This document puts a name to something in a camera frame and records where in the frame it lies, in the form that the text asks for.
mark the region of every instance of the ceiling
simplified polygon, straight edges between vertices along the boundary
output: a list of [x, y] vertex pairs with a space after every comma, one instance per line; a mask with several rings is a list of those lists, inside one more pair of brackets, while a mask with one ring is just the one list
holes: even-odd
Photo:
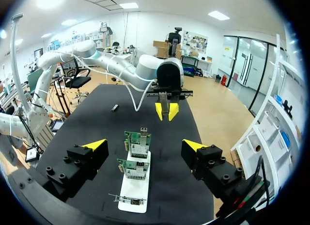
[[[19, 46], [23, 49], [30, 44], [42, 41], [44, 33], [57, 33], [67, 27], [61, 25], [64, 20], [76, 19], [83, 22], [91, 18], [112, 13], [123, 12], [119, 5], [101, 7], [92, 2], [102, 0], [65, 0], [61, 5], [52, 10], [39, 9], [35, 0], [24, 0], [16, 11], [11, 11], [9, 16], [20, 12], [24, 17], [20, 20], [17, 38], [23, 38]], [[113, 0], [117, 4], [136, 2], [139, 9], [130, 11], [153, 11], [176, 14], [210, 23], [223, 30], [246, 30], [262, 32], [270, 35], [279, 33], [285, 36], [283, 22], [274, 8], [267, 0]], [[110, 0], [99, 3], [103, 6], [113, 4]], [[218, 10], [231, 19], [220, 21], [207, 14]], [[6, 39], [0, 39], [0, 60], [9, 51], [10, 24], [5, 27], [8, 33]]]

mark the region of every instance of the red fire extinguisher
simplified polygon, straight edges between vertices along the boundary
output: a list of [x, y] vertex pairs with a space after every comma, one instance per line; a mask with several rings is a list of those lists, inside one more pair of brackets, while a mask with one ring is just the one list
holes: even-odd
[[221, 84], [223, 86], [225, 86], [226, 80], [227, 80], [227, 76], [223, 75], [223, 78], [222, 78], [222, 81], [221, 81]]

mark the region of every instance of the wooden floor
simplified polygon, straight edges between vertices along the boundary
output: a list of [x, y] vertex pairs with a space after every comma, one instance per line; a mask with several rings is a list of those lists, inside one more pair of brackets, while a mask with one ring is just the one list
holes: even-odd
[[[92, 80], [81, 88], [81, 92], [89, 92], [95, 89], [100, 83], [106, 83], [106, 76], [100, 73], [91, 72]], [[115, 84], [108, 77], [108, 83]], [[233, 163], [230, 148], [238, 141], [246, 129], [253, 121], [253, 116], [241, 101], [225, 86], [215, 83], [214, 79], [201, 77], [185, 77], [183, 88], [194, 91], [194, 96], [187, 99], [197, 128], [204, 145], [215, 144], [223, 149], [223, 156], [227, 161]], [[67, 97], [72, 99], [75, 96], [75, 89], [66, 89]], [[52, 93], [55, 105], [52, 99], [47, 97], [47, 102], [53, 108], [61, 111], [60, 104], [55, 96], [55, 90]], [[70, 105], [70, 111], [73, 112], [75, 105]], [[0, 159], [4, 162], [8, 172], [14, 171], [15, 167], [8, 166], [0, 153]], [[221, 200], [214, 198], [214, 212], [216, 213], [222, 205]]]

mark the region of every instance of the bulletin board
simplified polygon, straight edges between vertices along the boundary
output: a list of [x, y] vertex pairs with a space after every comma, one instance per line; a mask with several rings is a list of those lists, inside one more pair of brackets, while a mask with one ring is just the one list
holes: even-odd
[[183, 47], [185, 47], [187, 50], [205, 54], [207, 44], [208, 37], [184, 30]]

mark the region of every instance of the door frame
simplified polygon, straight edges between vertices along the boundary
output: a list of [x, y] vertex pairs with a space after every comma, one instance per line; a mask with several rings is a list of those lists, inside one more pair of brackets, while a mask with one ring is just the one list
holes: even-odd
[[256, 93], [254, 95], [254, 98], [248, 108], [248, 110], [250, 111], [250, 113], [255, 117], [255, 115], [251, 112], [251, 108], [255, 102], [255, 99], [259, 93], [259, 90], [261, 88], [261, 84], [262, 84], [262, 81], [263, 81], [263, 78], [264, 78], [264, 74], [265, 74], [265, 70], [266, 70], [266, 65], [267, 65], [267, 59], [268, 59], [268, 54], [269, 54], [269, 45], [271, 46], [274, 46], [274, 47], [277, 47], [277, 45], [273, 44], [273, 43], [270, 43], [270, 42], [267, 42], [267, 41], [263, 41], [263, 40], [260, 40], [260, 39], [256, 39], [256, 38], [251, 38], [251, 37], [243, 37], [243, 36], [233, 36], [233, 35], [224, 35], [224, 37], [237, 37], [237, 45], [236, 45], [236, 53], [235, 53], [235, 57], [234, 57], [234, 60], [233, 60], [233, 64], [232, 64], [232, 71], [231, 71], [231, 74], [230, 74], [230, 77], [228, 79], [228, 82], [227, 82], [227, 85], [226, 87], [229, 87], [229, 84], [232, 80], [232, 77], [233, 77], [233, 72], [234, 72], [234, 67], [235, 67], [235, 63], [236, 63], [236, 60], [237, 60], [237, 53], [238, 53], [238, 49], [239, 49], [239, 40], [240, 38], [247, 38], [247, 39], [251, 39], [251, 40], [254, 40], [254, 41], [258, 41], [258, 42], [263, 42], [263, 43], [266, 43], [267, 44], [267, 51], [266, 51], [266, 59], [265, 59], [265, 64], [264, 64], [264, 67], [263, 67], [263, 73], [262, 73], [262, 77], [261, 77], [261, 80], [260, 80], [260, 83], [258, 85], [258, 88], [256, 90]]

